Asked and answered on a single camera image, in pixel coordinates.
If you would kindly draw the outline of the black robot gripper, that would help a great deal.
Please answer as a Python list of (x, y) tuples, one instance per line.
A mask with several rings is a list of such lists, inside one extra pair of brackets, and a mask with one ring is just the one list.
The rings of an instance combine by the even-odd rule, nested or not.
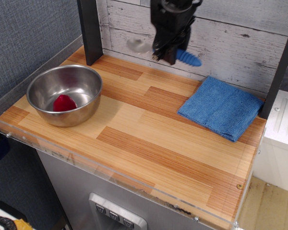
[(150, 1), (151, 23), (156, 29), (153, 60), (176, 63), (177, 49), (187, 49), (195, 12), (201, 4), (201, 0)]

